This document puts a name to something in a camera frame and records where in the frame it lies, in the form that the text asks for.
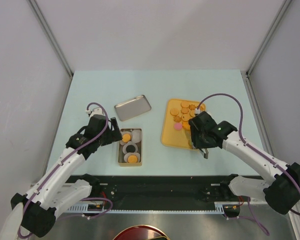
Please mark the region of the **orange cookie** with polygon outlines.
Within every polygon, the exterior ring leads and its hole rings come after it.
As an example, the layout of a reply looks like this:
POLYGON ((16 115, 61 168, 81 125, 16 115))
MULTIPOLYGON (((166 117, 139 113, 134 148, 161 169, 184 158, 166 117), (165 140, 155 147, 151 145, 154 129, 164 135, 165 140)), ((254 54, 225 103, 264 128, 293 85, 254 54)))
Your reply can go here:
POLYGON ((139 160, 138 160, 138 157, 136 155, 130 155, 128 158, 127 158, 127 162, 130 163, 130 164, 134 164, 134 163, 137 163, 139 160))
POLYGON ((131 136, 129 133, 124 133, 124 134, 122 135, 122 141, 123 141, 124 143, 130 142, 131 139, 132 139, 132 136, 131 136))

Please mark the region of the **black cookie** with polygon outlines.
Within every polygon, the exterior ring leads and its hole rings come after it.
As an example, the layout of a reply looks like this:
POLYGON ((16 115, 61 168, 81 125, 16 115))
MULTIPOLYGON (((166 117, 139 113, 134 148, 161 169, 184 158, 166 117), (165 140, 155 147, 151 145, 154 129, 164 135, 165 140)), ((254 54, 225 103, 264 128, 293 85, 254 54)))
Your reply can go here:
POLYGON ((127 153, 135 153, 135 152, 138 151, 138 148, 135 145, 130 144, 130 145, 127 145, 125 150, 126 150, 127 153))

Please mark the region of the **metal tongs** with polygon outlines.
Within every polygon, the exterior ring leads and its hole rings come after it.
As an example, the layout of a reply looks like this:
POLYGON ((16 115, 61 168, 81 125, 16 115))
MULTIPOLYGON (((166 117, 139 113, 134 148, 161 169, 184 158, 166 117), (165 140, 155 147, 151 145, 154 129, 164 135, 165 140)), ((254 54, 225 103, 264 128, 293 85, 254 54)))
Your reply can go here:
POLYGON ((198 150, 204 159, 208 159, 209 151, 207 148, 202 148, 202 144, 204 143, 204 140, 202 139, 202 137, 200 135, 198 136, 196 134, 194 135, 194 137, 192 137, 192 134, 190 131, 187 131, 185 133, 185 135, 187 138, 189 148, 191 150, 198 150))

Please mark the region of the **silver tin lid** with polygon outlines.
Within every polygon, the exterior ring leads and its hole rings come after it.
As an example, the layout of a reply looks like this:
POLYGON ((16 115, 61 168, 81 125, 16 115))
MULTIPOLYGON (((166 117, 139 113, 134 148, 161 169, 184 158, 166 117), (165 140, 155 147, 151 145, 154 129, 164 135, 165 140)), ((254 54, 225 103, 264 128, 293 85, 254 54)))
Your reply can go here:
POLYGON ((139 95, 116 104, 114 109, 120 121, 124 122, 149 112, 152 106, 145 95, 139 95))

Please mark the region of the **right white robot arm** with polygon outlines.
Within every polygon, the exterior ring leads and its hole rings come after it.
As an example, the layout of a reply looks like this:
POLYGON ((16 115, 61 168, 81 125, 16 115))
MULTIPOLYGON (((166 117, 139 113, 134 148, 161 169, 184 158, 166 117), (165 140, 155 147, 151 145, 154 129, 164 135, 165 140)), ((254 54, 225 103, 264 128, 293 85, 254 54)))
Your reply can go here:
POLYGON ((253 168, 261 179, 231 174, 220 188, 221 196, 232 201, 246 196, 262 201, 285 215, 300 200, 300 165, 288 164, 248 142, 240 131, 227 121, 216 123, 205 111, 189 120, 191 142, 204 158, 208 149, 223 149, 253 168))

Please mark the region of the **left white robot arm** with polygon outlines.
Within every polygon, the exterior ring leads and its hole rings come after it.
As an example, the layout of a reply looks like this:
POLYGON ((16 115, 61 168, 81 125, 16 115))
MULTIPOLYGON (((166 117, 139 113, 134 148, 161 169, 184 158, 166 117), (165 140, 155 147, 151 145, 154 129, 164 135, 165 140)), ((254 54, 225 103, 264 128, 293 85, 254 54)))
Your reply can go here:
POLYGON ((100 181, 84 174, 68 189, 63 185, 72 173, 99 147, 119 142, 122 135, 116 118, 91 114, 88 125, 72 135, 53 167, 25 194, 16 193, 10 203, 12 212, 7 217, 0 240, 24 239, 21 228, 39 238, 45 236, 57 219, 71 206, 83 199, 100 196, 100 181))

